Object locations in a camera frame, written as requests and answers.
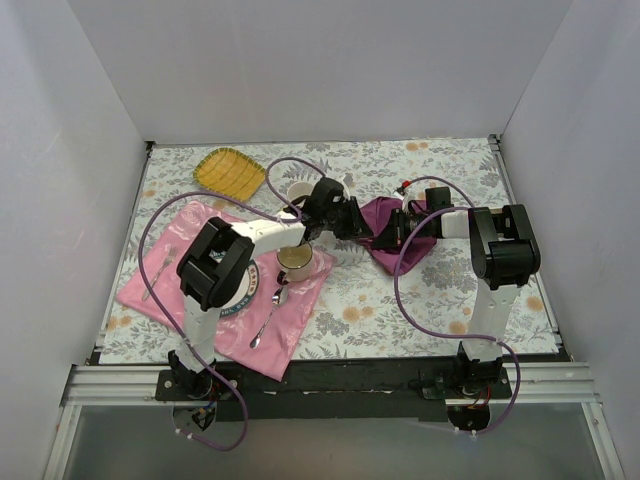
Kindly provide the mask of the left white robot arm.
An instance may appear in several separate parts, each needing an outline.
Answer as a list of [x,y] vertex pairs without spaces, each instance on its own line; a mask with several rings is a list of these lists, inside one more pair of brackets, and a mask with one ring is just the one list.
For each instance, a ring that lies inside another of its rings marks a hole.
[[340,240],[371,238],[357,200],[338,181],[323,177],[307,196],[286,202],[276,216],[229,223],[206,221],[177,266],[184,296],[183,343],[168,355],[174,383],[193,400],[213,386],[214,338],[222,307],[236,294],[258,256],[298,247],[330,231]]

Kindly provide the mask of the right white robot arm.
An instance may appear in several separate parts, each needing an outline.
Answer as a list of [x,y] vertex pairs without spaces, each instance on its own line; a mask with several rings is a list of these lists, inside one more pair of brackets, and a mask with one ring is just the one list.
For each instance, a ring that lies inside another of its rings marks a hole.
[[471,398],[500,381],[509,315],[521,289],[538,272],[541,254],[521,204],[456,207],[447,186],[426,189],[425,201],[424,209],[405,200],[392,210],[371,248],[404,256],[417,238],[469,241],[477,292],[468,330],[432,335],[459,342],[448,383]]

